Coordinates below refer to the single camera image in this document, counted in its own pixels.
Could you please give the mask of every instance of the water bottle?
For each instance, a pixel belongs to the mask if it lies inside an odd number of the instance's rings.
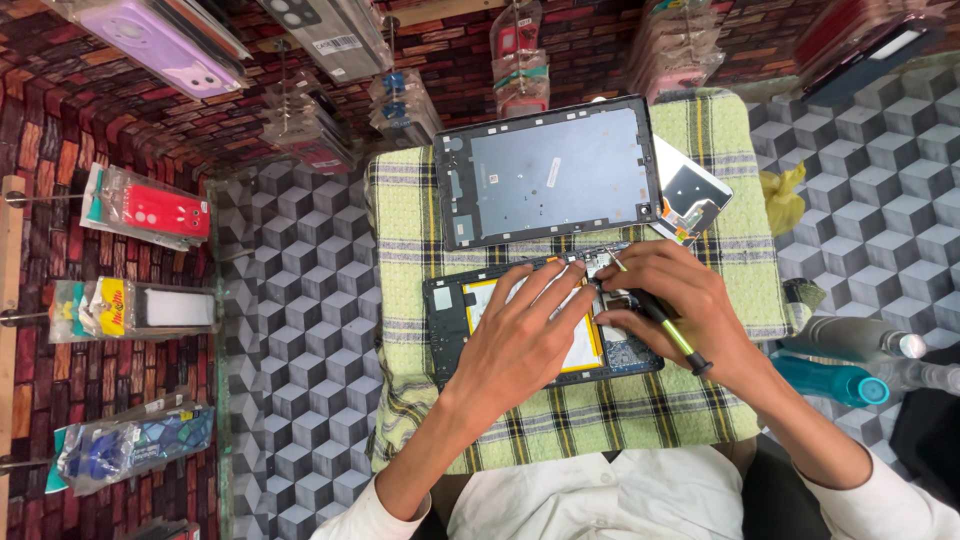
[[[805,396],[830,398],[856,408],[880,405],[890,397],[887,385],[859,366],[826,365],[795,356],[777,356],[770,361]]]
[[[810,317],[803,331],[780,340],[784,349],[855,363],[888,362],[926,354],[924,339],[890,323],[863,317]]]
[[[866,368],[886,382],[891,390],[908,392],[917,388],[936,388],[960,396],[960,364],[941,366],[904,358],[870,364]]]

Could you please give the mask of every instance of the plaid cloth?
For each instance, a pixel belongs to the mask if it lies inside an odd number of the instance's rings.
[[[728,207],[693,246],[724,277],[734,310],[754,340],[794,332],[809,307],[787,302],[757,181],[743,102],[702,88],[653,106],[654,131],[734,192]],[[449,253],[432,152],[381,155],[368,169],[368,200],[377,234],[383,292],[385,384],[368,450],[386,467],[437,399],[421,284],[435,278],[616,240],[660,238],[631,227]],[[625,448],[672,448],[752,437],[756,415],[725,388],[667,362],[658,373],[598,380],[536,393],[508,411],[447,472],[472,473]]]

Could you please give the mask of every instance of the screwdriver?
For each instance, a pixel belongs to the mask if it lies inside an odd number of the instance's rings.
[[[620,268],[620,272],[626,272],[627,267],[620,262],[620,259],[616,257],[613,253],[613,250],[610,249],[610,246],[604,246],[604,250],[610,255],[610,258],[613,259],[613,262],[616,263],[617,267]],[[693,350],[693,347],[690,347],[690,344],[684,339],[684,335],[677,330],[677,327],[674,326],[673,321],[666,316],[666,311],[663,310],[663,306],[660,305],[660,302],[653,297],[649,292],[643,289],[628,289],[630,295],[636,299],[638,306],[642,307],[644,311],[650,316],[651,319],[660,324],[666,334],[670,336],[670,339],[677,345],[677,348],[684,353],[686,362],[690,364],[690,367],[693,368],[693,375],[698,377],[702,376],[704,373],[710,370],[713,367],[713,362],[707,362],[700,353],[697,353]]]

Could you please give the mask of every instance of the purple phone case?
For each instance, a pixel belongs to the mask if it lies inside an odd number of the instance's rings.
[[[240,87],[219,63],[135,0],[83,10],[77,18],[97,37],[194,97],[211,97]]]

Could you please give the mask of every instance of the yellow plastic bag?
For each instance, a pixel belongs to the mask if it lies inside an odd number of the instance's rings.
[[[804,179],[804,162],[783,174],[760,171],[760,187],[763,188],[763,200],[767,206],[767,221],[770,233],[780,236],[793,229],[804,216],[804,200],[793,192],[793,188]]]

